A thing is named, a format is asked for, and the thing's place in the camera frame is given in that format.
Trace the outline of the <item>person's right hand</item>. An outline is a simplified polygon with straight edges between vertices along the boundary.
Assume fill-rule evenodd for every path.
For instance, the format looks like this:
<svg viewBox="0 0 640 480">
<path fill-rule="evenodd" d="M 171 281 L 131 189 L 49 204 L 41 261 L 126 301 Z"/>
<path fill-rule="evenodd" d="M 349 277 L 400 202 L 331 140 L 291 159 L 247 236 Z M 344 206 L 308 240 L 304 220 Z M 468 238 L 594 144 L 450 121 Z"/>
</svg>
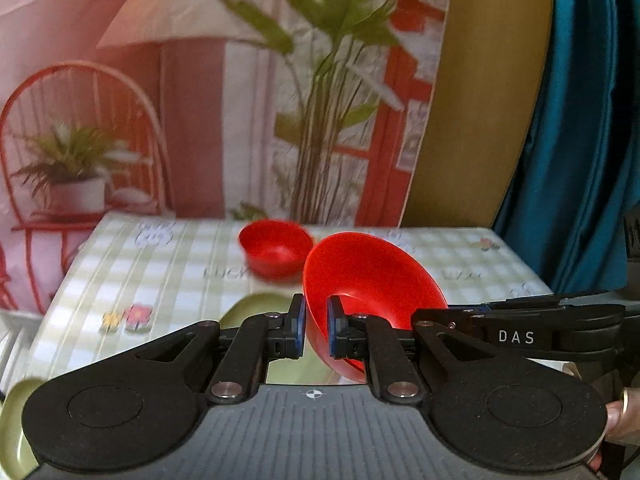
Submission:
<svg viewBox="0 0 640 480">
<path fill-rule="evenodd" d="M 615 471 L 622 471 L 639 458 L 639 389 L 625 388 L 620 400 L 606 404 L 608 422 L 605 427 L 602 444 L 617 445 L 623 448 L 633 448 L 634 452 L 628 458 L 614 460 Z"/>
</svg>

